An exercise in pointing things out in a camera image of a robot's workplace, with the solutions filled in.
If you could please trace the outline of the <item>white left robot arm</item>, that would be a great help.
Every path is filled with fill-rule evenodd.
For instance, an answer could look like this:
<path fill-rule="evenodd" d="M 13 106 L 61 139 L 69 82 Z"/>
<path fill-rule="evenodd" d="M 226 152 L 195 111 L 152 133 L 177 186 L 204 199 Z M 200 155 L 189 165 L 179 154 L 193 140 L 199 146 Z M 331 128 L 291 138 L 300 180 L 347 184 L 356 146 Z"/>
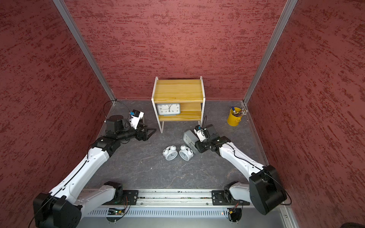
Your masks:
<path fill-rule="evenodd" d="M 106 132 L 99 137 L 70 174 L 49 193 L 40 193 L 33 201 L 32 223 L 38 228 L 75 228 L 83 217 L 105 203 L 125 207 L 135 204 L 134 197 L 128 197 L 123 185 L 106 182 L 99 189 L 80 198 L 79 195 L 96 171 L 122 145 L 131 139 L 147 141 L 155 132 L 144 123 L 144 113 L 133 110 L 130 118 L 121 115 L 110 116 L 106 121 Z"/>

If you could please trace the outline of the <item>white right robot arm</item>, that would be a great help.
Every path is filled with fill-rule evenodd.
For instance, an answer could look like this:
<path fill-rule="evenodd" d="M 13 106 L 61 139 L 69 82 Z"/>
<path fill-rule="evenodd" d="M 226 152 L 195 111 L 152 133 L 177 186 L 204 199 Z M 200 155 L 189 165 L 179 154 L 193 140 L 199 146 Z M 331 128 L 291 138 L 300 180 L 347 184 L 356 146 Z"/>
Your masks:
<path fill-rule="evenodd" d="M 229 138 L 219 136 L 213 125 L 197 125 L 194 134 L 198 140 L 194 143 L 200 153 L 208 150 L 217 153 L 229 161 L 249 182 L 248 187 L 240 182 L 226 185 L 224 198 L 228 203 L 244 201 L 266 215 L 279 205 L 289 206 L 286 200 L 291 197 L 282 186 L 279 174 L 272 165 L 263 165 L 242 152 Z"/>

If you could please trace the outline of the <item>grey rectangular alarm clock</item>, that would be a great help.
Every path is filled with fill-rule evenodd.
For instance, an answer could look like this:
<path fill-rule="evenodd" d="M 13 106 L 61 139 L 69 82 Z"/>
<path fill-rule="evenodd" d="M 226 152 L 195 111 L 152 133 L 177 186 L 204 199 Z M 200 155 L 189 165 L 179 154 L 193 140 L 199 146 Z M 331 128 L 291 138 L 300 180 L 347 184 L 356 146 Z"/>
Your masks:
<path fill-rule="evenodd" d="M 183 133 L 183 141 L 191 150 L 196 150 L 195 144 L 199 142 L 199 138 L 191 130 L 187 130 Z"/>
<path fill-rule="evenodd" d="M 157 104 L 157 111 L 160 116 L 174 116 L 181 113 L 180 104 Z"/>

